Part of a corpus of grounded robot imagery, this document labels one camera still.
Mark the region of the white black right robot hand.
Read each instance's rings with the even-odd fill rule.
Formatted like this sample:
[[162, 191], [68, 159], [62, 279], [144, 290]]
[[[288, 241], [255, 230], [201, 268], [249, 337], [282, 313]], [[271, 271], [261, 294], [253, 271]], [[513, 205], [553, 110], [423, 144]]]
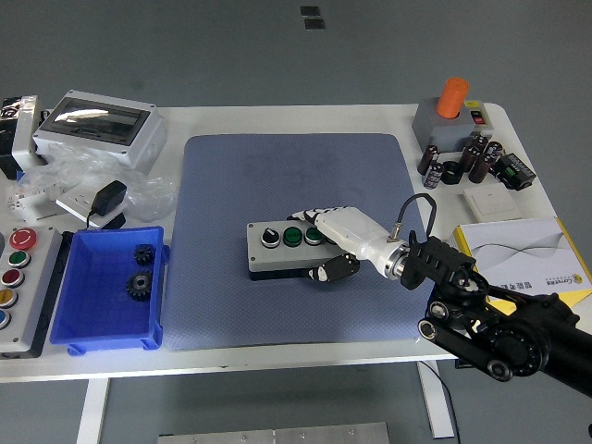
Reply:
[[406, 253], [402, 240], [393, 240], [389, 232], [356, 207], [331, 207], [294, 213], [288, 220], [309, 222], [343, 251], [358, 260], [367, 260], [376, 271], [391, 280], [398, 279]]

